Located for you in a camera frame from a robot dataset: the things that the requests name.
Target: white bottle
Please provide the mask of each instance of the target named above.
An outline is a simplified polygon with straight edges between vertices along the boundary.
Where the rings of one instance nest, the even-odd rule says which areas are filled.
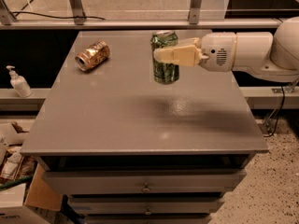
[[[19,76],[14,70],[15,67],[8,65],[7,69],[9,70],[9,74],[11,77],[10,84],[15,89],[15,91],[19,94],[20,97],[28,97],[32,94],[30,86],[28,85],[26,79],[22,76]]]

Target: soda can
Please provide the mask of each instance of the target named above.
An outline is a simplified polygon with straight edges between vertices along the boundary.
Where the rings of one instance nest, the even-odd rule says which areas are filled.
[[[82,71],[93,69],[96,65],[107,59],[110,55],[109,46],[103,40],[90,45],[87,49],[78,53],[75,60]]]
[[[150,44],[152,49],[153,74],[154,79],[161,84],[171,84],[178,80],[178,65],[172,63],[158,63],[153,58],[153,51],[163,47],[175,46],[178,37],[175,31],[159,31],[152,34]]]

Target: can lid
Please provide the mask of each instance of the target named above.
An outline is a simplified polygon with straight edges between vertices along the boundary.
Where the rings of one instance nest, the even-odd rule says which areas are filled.
[[[89,69],[90,61],[84,53],[78,53],[75,57],[75,61],[78,64],[78,68],[80,68],[82,71],[87,71]]]
[[[172,30],[162,30],[162,31],[155,32],[153,34],[157,36],[169,36],[169,35],[173,35],[174,33],[175,31]]]

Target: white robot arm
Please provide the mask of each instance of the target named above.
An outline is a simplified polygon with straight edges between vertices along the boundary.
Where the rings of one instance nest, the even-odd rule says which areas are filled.
[[[195,66],[209,71],[243,71],[276,82],[299,78],[299,17],[283,22],[274,36],[260,33],[212,33],[179,40],[154,51],[158,62]]]

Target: gray table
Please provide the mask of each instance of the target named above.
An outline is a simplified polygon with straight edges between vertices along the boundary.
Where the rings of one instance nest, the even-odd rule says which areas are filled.
[[[43,165],[45,180],[58,192],[137,193],[140,184],[147,192],[152,182],[155,193],[223,193],[244,177],[243,168],[256,153],[267,151],[231,72],[180,67],[175,84],[154,81],[152,32],[79,33],[21,149]],[[204,33],[177,31],[179,38]],[[111,56],[83,73],[74,58],[99,38]],[[86,180],[88,190],[82,187]],[[192,202],[186,202],[186,210]]]

